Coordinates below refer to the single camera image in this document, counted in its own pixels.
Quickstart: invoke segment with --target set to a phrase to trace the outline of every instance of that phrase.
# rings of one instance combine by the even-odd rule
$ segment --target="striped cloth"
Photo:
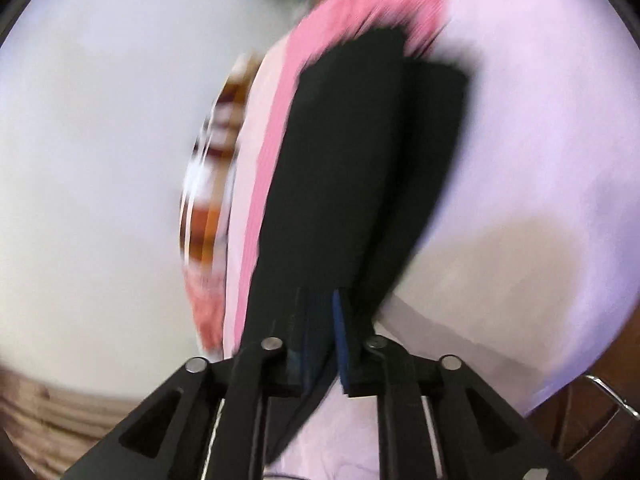
[[[261,59],[241,56],[202,125],[184,179],[180,250],[193,320],[205,352],[222,349],[226,231],[236,140]]]

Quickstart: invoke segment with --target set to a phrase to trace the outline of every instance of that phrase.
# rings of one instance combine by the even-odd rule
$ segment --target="metal screw head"
[[[365,344],[369,348],[384,348],[386,346],[386,339],[381,335],[372,335],[371,337],[367,337]]]
[[[266,337],[260,343],[265,350],[277,350],[282,346],[282,339],[277,337]]]
[[[531,468],[525,473],[525,475],[522,477],[522,480],[546,480],[546,476],[548,474],[549,474],[549,469]]]
[[[442,358],[442,366],[444,366],[447,370],[459,370],[462,366],[462,361],[457,358],[455,355],[445,355]]]
[[[207,361],[204,357],[192,357],[187,361],[187,364],[184,365],[187,368],[188,372],[192,374],[199,374],[206,370],[209,361]]]

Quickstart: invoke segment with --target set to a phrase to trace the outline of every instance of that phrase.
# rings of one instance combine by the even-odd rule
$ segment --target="folded cloth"
[[[240,349],[268,336],[287,341],[313,389],[271,401],[268,460],[286,448],[336,375],[332,290],[346,289],[355,315],[371,320],[409,261],[449,169],[467,78],[406,57],[405,49],[402,28],[373,28],[300,73],[266,199]],[[309,289],[318,291],[311,301]]]
[[[222,350],[226,243],[233,163],[246,99],[260,66],[241,56],[202,125],[184,179],[180,250],[185,288],[204,352]]]

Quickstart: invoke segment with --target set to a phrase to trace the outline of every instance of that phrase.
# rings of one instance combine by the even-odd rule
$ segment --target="pink cloth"
[[[405,23],[410,33],[411,51],[427,45],[442,26],[444,0],[325,0],[291,33],[286,60],[280,75],[262,149],[244,238],[240,272],[238,309],[234,327],[236,344],[240,341],[249,285],[257,260],[257,243],[264,204],[271,185],[289,106],[296,91],[298,75],[305,65],[317,59],[332,45],[356,37],[375,25]]]

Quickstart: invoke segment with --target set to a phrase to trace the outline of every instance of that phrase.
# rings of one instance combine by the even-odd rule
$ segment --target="light pink fabric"
[[[249,224],[249,209],[256,180],[257,160],[269,121],[271,103],[280,80],[288,39],[288,36],[282,38],[270,48],[264,57],[247,101],[246,109],[251,109],[251,113],[246,115],[238,135],[236,168],[239,168],[239,171],[234,179],[231,221],[228,231],[229,245],[226,256],[226,301],[222,340],[225,358],[233,355],[236,344],[234,328],[238,309],[238,283],[240,281],[244,236]]]
[[[375,25],[405,23],[410,34],[407,48],[411,52],[417,50],[428,44],[442,26],[443,4],[444,0],[325,0],[291,33],[264,143],[257,161],[242,254],[234,328],[236,345],[244,328],[264,204],[280,151],[289,107],[296,91],[298,75],[306,64],[317,59],[331,46],[346,38],[353,38]]]

